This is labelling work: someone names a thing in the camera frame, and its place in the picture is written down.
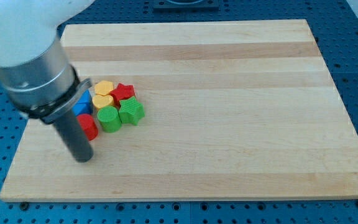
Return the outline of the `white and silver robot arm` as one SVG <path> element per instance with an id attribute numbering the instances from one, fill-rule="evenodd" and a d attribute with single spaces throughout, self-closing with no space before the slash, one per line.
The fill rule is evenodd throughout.
<path id="1" fill-rule="evenodd" d="M 57 27 L 93 2 L 0 1 L 0 82 L 28 117 L 46 124 L 75 117 L 71 109 L 90 82 L 79 81 Z"/>

